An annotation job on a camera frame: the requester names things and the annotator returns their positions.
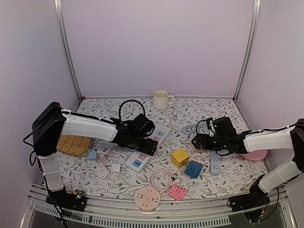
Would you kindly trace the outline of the pink cube socket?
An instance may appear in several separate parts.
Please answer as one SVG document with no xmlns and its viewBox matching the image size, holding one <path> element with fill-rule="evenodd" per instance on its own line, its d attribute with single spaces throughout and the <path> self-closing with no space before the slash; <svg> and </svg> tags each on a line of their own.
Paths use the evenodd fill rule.
<svg viewBox="0 0 304 228">
<path fill-rule="evenodd" d="M 204 150 L 204 149 L 194 149 L 194 151 L 195 152 L 197 152 L 197 153 L 204 153 L 204 152 L 206 152 L 206 150 Z"/>
</svg>

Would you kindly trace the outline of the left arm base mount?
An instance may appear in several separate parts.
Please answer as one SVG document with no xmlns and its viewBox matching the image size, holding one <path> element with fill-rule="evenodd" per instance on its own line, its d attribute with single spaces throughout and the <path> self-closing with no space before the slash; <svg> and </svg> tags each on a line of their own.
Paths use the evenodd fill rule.
<svg viewBox="0 0 304 228">
<path fill-rule="evenodd" d="M 75 190 L 72 193 L 66 191 L 65 188 L 59 191 L 48 191 L 46 203 L 56 205 L 64 209 L 71 209 L 84 212 L 87 203 L 85 191 Z"/>
</svg>

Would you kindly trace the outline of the grey blue power strip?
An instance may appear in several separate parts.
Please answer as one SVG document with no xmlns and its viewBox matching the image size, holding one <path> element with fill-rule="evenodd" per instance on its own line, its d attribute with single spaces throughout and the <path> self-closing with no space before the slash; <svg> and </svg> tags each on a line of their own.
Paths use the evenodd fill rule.
<svg viewBox="0 0 304 228">
<path fill-rule="evenodd" d="M 210 174 L 213 176 L 220 174 L 220 156 L 216 152 L 210 153 Z"/>
</svg>

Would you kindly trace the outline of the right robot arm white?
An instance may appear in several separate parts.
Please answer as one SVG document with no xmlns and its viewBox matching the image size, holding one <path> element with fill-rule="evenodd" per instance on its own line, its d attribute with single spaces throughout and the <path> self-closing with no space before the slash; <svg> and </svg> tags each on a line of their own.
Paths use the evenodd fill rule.
<svg viewBox="0 0 304 228">
<path fill-rule="evenodd" d="M 247 130 L 237 133 L 228 117 L 207 120 L 211 133 L 197 132 L 191 143 L 197 150 L 226 151 L 232 154 L 254 154 L 259 151 L 289 152 L 285 162 L 260 176 L 246 195 L 249 207 L 256 207 L 264 195 L 285 184 L 304 172 L 304 120 L 298 119 L 290 125 L 261 130 Z"/>
</svg>

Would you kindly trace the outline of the white colourful power strip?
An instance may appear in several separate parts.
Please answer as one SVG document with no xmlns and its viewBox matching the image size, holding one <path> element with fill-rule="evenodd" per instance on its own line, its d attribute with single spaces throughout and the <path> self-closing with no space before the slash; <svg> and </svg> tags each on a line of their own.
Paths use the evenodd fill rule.
<svg viewBox="0 0 304 228">
<path fill-rule="evenodd" d="M 139 151 L 135 151 L 126 161 L 127 168 L 136 173 L 140 173 L 148 164 L 150 159 L 156 154 L 161 144 L 170 133 L 170 128 L 161 124 L 155 126 L 152 134 L 146 138 L 148 145 L 142 147 Z"/>
</svg>

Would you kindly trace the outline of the pink round power strip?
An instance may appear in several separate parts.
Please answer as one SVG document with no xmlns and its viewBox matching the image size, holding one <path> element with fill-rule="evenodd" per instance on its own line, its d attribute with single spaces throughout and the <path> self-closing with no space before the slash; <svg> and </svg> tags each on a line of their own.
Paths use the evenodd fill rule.
<svg viewBox="0 0 304 228">
<path fill-rule="evenodd" d="M 151 212 L 158 208 L 161 201 L 161 196 L 155 188 L 146 186 L 138 189 L 134 193 L 134 201 L 140 210 L 144 212 Z"/>
</svg>

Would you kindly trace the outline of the white square plug adapter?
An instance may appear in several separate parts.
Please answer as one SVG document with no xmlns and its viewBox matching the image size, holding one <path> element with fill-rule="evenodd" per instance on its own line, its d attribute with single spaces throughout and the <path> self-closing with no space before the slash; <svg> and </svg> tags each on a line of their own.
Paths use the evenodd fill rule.
<svg viewBox="0 0 304 228">
<path fill-rule="evenodd" d="M 94 171 L 95 176 L 102 180 L 106 179 L 109 173 L 110 170 L 103 166 L 98 166 Z"/>
</svg>

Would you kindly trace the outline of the pale blue small charger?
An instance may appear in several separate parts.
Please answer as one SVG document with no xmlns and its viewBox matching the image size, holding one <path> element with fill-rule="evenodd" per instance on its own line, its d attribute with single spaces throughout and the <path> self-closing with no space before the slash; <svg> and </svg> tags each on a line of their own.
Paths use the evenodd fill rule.
<svg viewBox="0 0 304 228">
<path fill-rule="evenodd" d="M 97 152 L 89 152 L 88 153 L 88 160 L 89 161 L 97 161 L 97 156 L 98 156 Z"/>
</svg>

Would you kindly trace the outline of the yellow cube socket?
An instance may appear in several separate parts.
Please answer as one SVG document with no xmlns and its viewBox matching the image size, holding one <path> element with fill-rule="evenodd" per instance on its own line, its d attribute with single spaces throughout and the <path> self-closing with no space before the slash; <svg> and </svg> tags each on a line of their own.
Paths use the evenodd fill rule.
<svg viewBox="0 0 304 228">
<path fill-rule="evenodd" d="M 180 169 L 186 163 L 188 163 L 190 156 L 183 150 L 178 149 L 171 154 L 171 162 Z"/>
</svg>

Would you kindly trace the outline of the dark blue cube socket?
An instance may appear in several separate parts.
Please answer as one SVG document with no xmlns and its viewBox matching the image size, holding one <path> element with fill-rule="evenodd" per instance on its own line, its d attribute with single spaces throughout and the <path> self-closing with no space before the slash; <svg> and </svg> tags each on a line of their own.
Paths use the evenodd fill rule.
<svg viewBox="0 0 304 228">
<path fill-rule="evenodd" d="M 189 161 L 185 174 L 196 179 L 198 178 L 202 168 L 203 166 L 200 163 Z"/>
</svg>

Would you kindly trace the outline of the pink square plug adapter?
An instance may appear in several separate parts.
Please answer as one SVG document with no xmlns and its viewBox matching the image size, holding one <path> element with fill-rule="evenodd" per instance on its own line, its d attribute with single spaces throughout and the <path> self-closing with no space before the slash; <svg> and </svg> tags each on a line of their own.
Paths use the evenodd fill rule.
<svg viewBox="0 0 304 228">
<path fill-rule="evenodd" d="M 168 195 L 172 197 L 173 199 L 177 201 L 183 200 L 183 198 L 186 196 L 186 190 L 178 185 L 172 185 L 172 187 L 169 189 Z"/>
</svg>

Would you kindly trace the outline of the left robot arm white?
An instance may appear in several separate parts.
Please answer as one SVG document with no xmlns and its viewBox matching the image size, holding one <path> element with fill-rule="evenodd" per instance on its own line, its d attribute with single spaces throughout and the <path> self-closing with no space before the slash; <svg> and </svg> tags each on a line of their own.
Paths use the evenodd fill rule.
<svg viewBox="0 0 304 228">
<path fill-rule="evenodd" d="M 106 120 L 74 113 L 63 109 L 60 103 L 52 102 L 34 121 L 31 133 L 22 141 L 33 148 L 53 200 L 60 206 L 67 206 L 71 197 L 65 192 L 56 158 L 61 136 L 100 139 L 153 156 L 158 145 L 150 138 L 154 130 L 155 124 L 146 117 L 145 112 L 132 120 L 124 121 L 121 116 Z"/>
</svg>

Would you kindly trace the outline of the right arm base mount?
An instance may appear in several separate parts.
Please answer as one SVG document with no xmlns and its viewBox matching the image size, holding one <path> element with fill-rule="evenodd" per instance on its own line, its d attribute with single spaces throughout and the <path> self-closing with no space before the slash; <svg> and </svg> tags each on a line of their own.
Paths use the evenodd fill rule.
<svg viewBox="0 0 304 228">
<path fill-rule="evenodd" d="M 249 193 L 230 197 L 227 201 L 227 206 L 230 207 L 233 212 L 267 206 L 270 203 L 268 193 L 264 193 L 258 186 L 259 181 L 263 177 L 264 174 L 254 181 L 249 188 Z"/>
</svg>

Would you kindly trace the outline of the small white usb charger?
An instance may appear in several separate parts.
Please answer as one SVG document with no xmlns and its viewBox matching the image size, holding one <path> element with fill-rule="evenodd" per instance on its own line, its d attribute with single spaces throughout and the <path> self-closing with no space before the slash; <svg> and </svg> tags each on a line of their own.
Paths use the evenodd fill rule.
<svg viewBox="0 0 304 228">
<path fill-rule="evenodd" d="M 111 173 L 119 174 L 123 170 L 123 166 L 120 163 L 113 163 L 110 168 Z"/>
</svg>

